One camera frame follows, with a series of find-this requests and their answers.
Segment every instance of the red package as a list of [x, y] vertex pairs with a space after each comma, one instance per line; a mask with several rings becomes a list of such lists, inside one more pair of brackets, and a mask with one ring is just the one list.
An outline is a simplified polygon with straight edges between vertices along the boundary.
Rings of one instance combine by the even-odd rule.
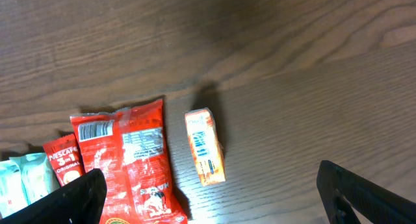
[[61, 186], [85, 174], [73, 134], [44, 144], [44, 150]]
[[172, 193], [162, 105], [71, 116], [85, 170], [107, 182], [101, 224], [188, 222]]

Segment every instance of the nutrition label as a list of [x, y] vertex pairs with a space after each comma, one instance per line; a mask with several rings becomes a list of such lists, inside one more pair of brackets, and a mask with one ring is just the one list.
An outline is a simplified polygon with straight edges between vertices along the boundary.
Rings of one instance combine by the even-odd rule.
[[163, 154], [162, 128], [130, 132], [122, 135], [125, 163]]

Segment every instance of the small rectangular object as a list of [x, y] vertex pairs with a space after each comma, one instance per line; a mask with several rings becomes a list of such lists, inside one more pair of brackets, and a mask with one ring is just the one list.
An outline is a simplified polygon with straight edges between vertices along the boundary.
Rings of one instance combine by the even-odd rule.
[[224, 182], [224, 156], [216, 136], [215, 122], [208, 108], [185, 114], [190, 151], [202, 186]]

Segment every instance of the dark wood surface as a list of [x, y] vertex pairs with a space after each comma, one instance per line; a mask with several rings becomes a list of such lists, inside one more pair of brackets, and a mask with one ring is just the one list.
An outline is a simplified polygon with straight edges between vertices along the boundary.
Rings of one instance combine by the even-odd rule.
[[[416, 201], [416, 0], [0, 0], [2, 159], [161, 95], [192, 223], [327, 223], [321, 160]], [[202, 188], [208, 106], [227, 181]]]

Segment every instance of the plastic packaging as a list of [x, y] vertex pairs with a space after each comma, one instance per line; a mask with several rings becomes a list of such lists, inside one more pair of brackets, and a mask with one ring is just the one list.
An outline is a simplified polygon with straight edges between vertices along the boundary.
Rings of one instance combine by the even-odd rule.
[[21, 171], [21, 182], [28, 205], [59, 188], [59, 184], [45, 153], [10, 157]]
[[0, 213], [5, 218], [27, 206], [20, 168], [10, 160], [0, 162]]
[[190, 151], [202, 186], [224, 182], [224, 156], [208, 108], [185, 114]]
[[44, 144], [44, 150], [61, 186], [85, 174], [74, 134]]
[[172, 193], [162, 107], [71, 116], [86, 172], [101, 169], [107, 183], [101, 224], [187, 223]]

